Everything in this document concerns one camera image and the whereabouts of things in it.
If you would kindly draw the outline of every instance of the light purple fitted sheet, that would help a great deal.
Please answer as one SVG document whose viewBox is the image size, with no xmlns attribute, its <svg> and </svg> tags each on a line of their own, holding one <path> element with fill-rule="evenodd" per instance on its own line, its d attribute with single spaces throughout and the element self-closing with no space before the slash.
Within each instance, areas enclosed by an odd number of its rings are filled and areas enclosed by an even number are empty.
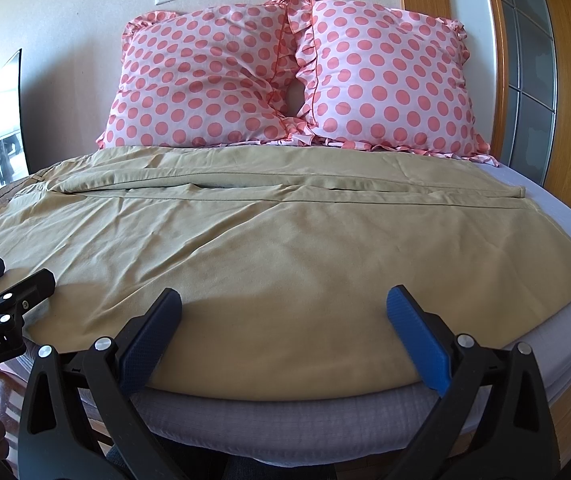
<svg viewBox="0 0 571 480">
<path fill-rule="evenodd" d="M 526 186 L 527 196 L 571 236 L 571 209 L 510 168 L 480 167 L 507 184 Z M 520 340 L 534 348 L 548 398 L 555 400 L 571 384 L 571 303 Z M 26 354 L 13 367 L 26 376 L 31 363 Z M 347 399 L 242 402 L 147 388 L 132 400 L 157 434 L 192 446 L 296 466 L 341 462 L 404 447 L 437 394 L 423 384 L 412 384 Z M 476 426 L 484 405 L 482 394 L 464 431 Z"/>
</svg>

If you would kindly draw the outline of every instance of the bed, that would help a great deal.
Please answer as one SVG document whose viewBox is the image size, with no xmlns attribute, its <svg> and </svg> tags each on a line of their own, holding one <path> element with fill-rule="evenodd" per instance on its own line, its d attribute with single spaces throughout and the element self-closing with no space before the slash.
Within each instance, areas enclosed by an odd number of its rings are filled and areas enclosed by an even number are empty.
<svg viewBox="0 0 571 480">
<path fill-rule="evenodd" d="M 129 44 L 127 47 L 124 51 L 131 48 Z M 116 102 L 113 108 L 118 107 L 120 103 Z M 127 107 L 118 111 L 123 113 L 124 117 L 129 115 Z M 118 121 L 116 116 L 112 120 L 114 124 L 118 124 Z M 265 127 L 267 139 L 261 140 L 271 140 L 268 134 L 272 132 L 268 129 L 271 126 L 272 124 L 268 124 Z M 314 132 L 301 129 L 300 124 L 294 123 L 290 126 L 293 130 L 290 130 L 289 140 L 294 138 L 297 142 L 307 140 L 309 144 L 315 143 Z M 156 132 L 163 136 L 167 130 L 163 131 L 161 128 Z M 217 137 L 217 134 L 214 130 L 213 137 Z M 115 146 L 119 146 L 117 139 L 123 138 L 115 136 L 109 126 L 104 135 L 100 142 L 114 142 Z M 185 140 L 181 135 L 178 135 L 178 138 Z M 148 137 L 143 140 L 141 136 L 139 139 L 143 144 L 148 141 Z M 256 139 L 232 137 L 230 140 L 256 142 Z M 326 144 L 343 145 L 344 148 L 355 147 L 345 145 L 345 139 L 332 140 L 334 142 Z M 462 150 L 461 155 L 470 154 L 471 149 L 463 153 L 463 146 L 458 148 Z M 413 149 L 415 153 L 421 151 L 421 147 Z M 479 167 L 501 182 L 511 186 L 524 186 L 527 189 L 526 197 L 554 218 L 571 238 L 571 210 L 561 202 L 508 168 L 496 168 L 489 164 Z M 0 205 L 8 198 L 1 197 Z M 569 332 L 571 333 L 571 303 L 523 336 L 523 339 L 533 346 L 539 358 L 547 393 L 552 402 L 571 384 L 571 337 L 567 337 Z M 32 346 L 31 354 L 17 360 L 14 364 L 15 370 L 25 375 L 35 348 Z M 405 446 L 435 399 L 435 394 L 421 384 L 412 384 L 363 396 L 291 402 L 216 400 L 149 389 L 137 396 L 134 402 L 153 431 L 174 440 L 251 456 L 279 465 L 308 465 L 341 462 Z M 483 401 L 482 397 L 477 399 L 475 410 L 467 421 L 466 431 L 472 430 L 478 421 Z"/>
</svg>

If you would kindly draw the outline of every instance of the beige bedsheet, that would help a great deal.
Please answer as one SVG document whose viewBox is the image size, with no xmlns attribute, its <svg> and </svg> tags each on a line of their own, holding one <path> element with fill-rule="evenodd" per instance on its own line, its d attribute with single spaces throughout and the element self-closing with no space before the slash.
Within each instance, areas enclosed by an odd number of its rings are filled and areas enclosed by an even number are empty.
<svg viewBox="0 0 571 480">
<path fill-rule="evenodd" d="M 152 377 L 163 390 L 291 400 L 416 381 L 385 314 L 398 283 L 494 347 L 571 301 L 571 239 L 469 162 L 129 147 L 26 184 L 0 207 L 0 290 L 41 267 L 57 279 L 27 336 L 87 348 L 171 286 L 184 318 Z"/>
</svg>

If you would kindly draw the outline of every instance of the wall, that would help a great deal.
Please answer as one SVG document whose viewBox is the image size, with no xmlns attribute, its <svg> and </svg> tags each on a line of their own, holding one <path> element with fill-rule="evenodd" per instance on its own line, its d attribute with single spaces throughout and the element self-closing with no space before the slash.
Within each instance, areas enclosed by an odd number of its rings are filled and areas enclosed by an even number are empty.
<svg viewBox="0 0 571 480">
<path fill-rule="evenodd" d="M 497 97 L 497 44 L 489 0 L 450 0 L 452 16 L 468 33 L 465 41 L 470 59 L 463 66 L 467 89 L 472 97 L 476 129 L 486 142 L 492 138 Z"/>
<path fill-rule="evenodd" d="M 23 51 L 22 117 L 31 170 L 91 153 L 120 77 L 124 24 L 151 9 L 265 0 L 0 0 L 0 67 Z M 399 0 L 367 0 L 398 7 Z"/>
</svg>

